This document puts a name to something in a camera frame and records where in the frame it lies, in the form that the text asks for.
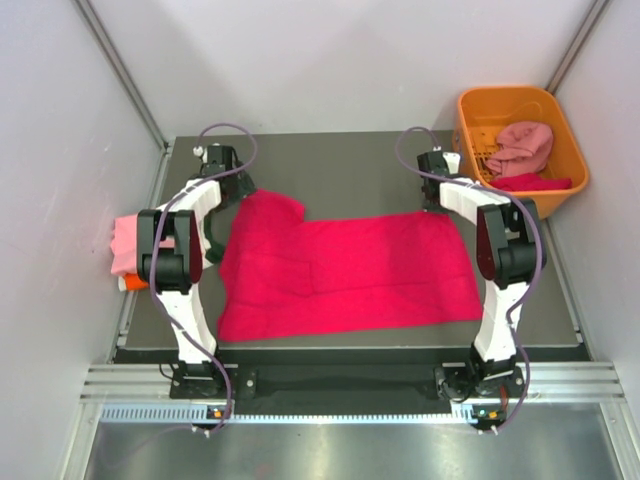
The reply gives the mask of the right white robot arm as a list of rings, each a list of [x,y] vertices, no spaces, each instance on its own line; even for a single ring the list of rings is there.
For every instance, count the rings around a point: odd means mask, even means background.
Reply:
[[[476,228],[476,265],[485,280],[485,297],[466,380],[474,393],[487,396],[515,370],[514,336],[546,252],[535,202],[515,202],[461,176],[460,160],[456,153],[435,149],[420,154],[417,166],[427,208],[454,212]]]

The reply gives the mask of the magenta t-shirt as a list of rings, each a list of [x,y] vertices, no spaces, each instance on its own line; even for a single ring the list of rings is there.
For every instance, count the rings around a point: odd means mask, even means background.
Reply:
[[[445,214],[308,220],[260,190],[241,202],[219,269],[225,342],[478,321],[466,246]]]

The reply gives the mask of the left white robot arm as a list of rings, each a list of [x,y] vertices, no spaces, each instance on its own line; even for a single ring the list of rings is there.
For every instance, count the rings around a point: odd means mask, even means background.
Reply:
[[[225,247],[213,237],[214,215],[257,188],[236,149],[210,144],[194,149],[200,169],[168,202],[136,217],[138,276],[153,284],[178,342],[178,360],[199,365],[192,384],[205,396],[226,387],[225,370],[211,363],[217,341],[199,294],[203,271],[222,261]]]

